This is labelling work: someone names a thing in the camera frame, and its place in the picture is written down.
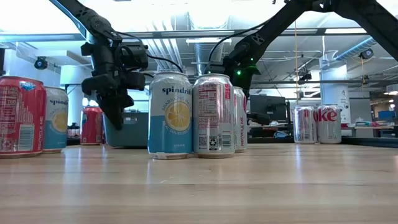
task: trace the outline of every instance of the red can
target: red can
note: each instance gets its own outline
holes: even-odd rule
[[[102,110],[87,106],[81,112],[80,144],[99,145],[102,143]]]
[[[42,82],[0,78],[0,158],[30,157],[43,151],[46,102]]]

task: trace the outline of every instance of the soda can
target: soda can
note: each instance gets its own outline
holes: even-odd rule
[[[226,75],[202,75],[193,86],[193,150],[202,158],[235,153],[234,87]]]
[[[45,90],[47,108],[43,153],[57,153],[67,146],[68,95],[61,88],[45,87]]]
[[[0,158],[32,157],[43,151],[46,91],[30,78],[0,78]]]
[[[312,106],[294,108],[294,142],[314,144],[317,141],[317,112]]]
[[[237,153],[248,148],[246,95],[242,88],[234,86],[234,98],[234,145]]]
[[[321,144],[341,143],[341,118],[338,105],[318,107],[318,141]]]
[[[192,85],[185,74],[161,72],[149,86],[148,152],[154,159],[192,153]]]
[[[80,144],[99,145],[102,143],[102,110],[96,106],[86,106],[81,112]]]

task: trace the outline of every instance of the silver can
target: silver can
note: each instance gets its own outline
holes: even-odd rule
[[[148,151],[154,159],[192,153],[192,85],[185,74],[161,72],[150,84]]]
[[[322,144],[341,143],[341,117],[338,105],[318,107],[318,140]]]
[[[317,141],[317,112],[312,106],[294,108],[294,142],[314,144]]]
[[[202,75],[193,86],[193,150],[202,158],[235,153],[234,87],[226,75]]]
[[[45,87],[47,104],[43,153],[61,152],[67,146],[68,95],[61,88]]]
[[[246,115],[246,95],[240,87],[234,87],[234,145],[235,152],[248,148],[248,122]]]

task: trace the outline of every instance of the table surface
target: table surface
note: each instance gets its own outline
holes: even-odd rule
[[[0,160],[8,223],[398,223],[398,151],[253,144],[230,159],[155,161],[74,146]]]

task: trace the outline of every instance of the gray storage bin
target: gray storage bin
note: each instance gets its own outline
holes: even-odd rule
[[[116,130],[103,115],[106,142],[112,147],[134,147],[146,149],[148,144],[148,113],[123,113],[122,130]]]

